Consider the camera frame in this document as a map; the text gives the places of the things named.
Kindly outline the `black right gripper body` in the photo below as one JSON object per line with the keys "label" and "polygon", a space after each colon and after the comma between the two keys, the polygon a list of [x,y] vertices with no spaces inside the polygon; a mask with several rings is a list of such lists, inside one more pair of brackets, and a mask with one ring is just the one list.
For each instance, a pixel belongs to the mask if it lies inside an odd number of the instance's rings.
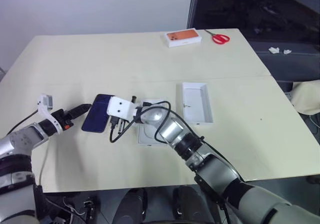
{"label": "black right gripper body", "polygon": [[115,116],[111,116],[110,124],[111,124],[111,127],[110,127],[110,134],[111,135],[113,134],[116,126],[118,126],[117,133],[119,135],[124,131],[124,128],[125,128],[125,120],[124,119],[121,119],[121,118],[115,117]]}

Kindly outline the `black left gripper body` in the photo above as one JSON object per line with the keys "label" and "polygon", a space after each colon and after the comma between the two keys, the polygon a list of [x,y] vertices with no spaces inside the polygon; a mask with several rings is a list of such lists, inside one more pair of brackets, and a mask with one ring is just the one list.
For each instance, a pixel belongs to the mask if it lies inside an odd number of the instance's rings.
{"label": "black left gripper body", "polygon": [[72,122],[73,116],[70,111],[59,109],[52,113],[52,116],[58,121],[63,131],[71,128],[74,124]]}

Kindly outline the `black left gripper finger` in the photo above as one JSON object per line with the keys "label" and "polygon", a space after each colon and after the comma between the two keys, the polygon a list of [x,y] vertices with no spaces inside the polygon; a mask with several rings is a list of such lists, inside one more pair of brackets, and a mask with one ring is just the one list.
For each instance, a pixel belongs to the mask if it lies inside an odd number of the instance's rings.
{"label": "black left gripper finger", "polygon": [[91,104],[81,104],[81,105],[71,109],[69,111],[69,113],[71,115],[82,115],[82,114],[88,112],[90,110],[91,106],[92,106]]}
{"label": "black left gripper finger", "polygon": [[72,110],[69,110],[67,112],[67,119],[68,120],[76,119],[79,116],[85,114],[86,112],[87,112],[87,110],[85,110],[85,109],[72,109]]}

